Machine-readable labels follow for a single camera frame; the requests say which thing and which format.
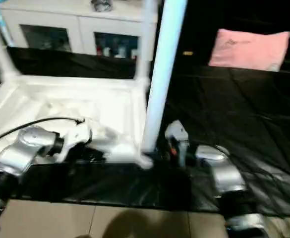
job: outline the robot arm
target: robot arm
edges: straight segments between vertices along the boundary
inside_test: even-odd
[[[257,212],[255,199],[239,170],[230,162],[229,152],[220,146],[200,145],[196,158],[205,160],[211,167],[229,237],[268,238],[264,217]]]
[[[73,127],[64,137],[38,126],[20,130],[16,140],[0,152],[0,214],[31,165],[37,160],[61,163],[72,147],[91,138],[92,132],[85,122]]]

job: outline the tile floor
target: tile floor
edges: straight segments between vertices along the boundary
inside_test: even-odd
[[[270,236],[278,238],[270,222]],[[0,238],[226,238],[220,215],[10,201]]]

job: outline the black plastic sheet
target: black plastic sheet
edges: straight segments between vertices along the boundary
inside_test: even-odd
[[[129,60],[30,49],[10,53],[25,74],[130,79],[134,74]],[[192,148],[207,143],[230,151],[262,213],[290,216],[290,73],[209,66],[177,72],[159,145],[166,126],[180,120]],[[136,165],[104,164],[101,155],[78,148],[69,156],[72,162],[33,166],[15,197],[217,212],[208,167],[197,163],[185,170],[173,168],[164,154],[158,150],[154,168],[144,171]]]

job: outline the pink pillow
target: pink pillow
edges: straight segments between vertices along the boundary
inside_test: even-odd
[[[260,35],[220,29],[209,65],[279,71],[289,37],[289,31]]]

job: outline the white styrofoam box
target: white styrofoam box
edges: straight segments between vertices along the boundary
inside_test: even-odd
[[[146,118],[145,91],[134,80],[17,76],[0,85],[0,134],[46,117],[88,118],[140,144]],[[66,134],[73,122],[48,121],[44,129]],[[0,143],[0,151],[16,133]]]

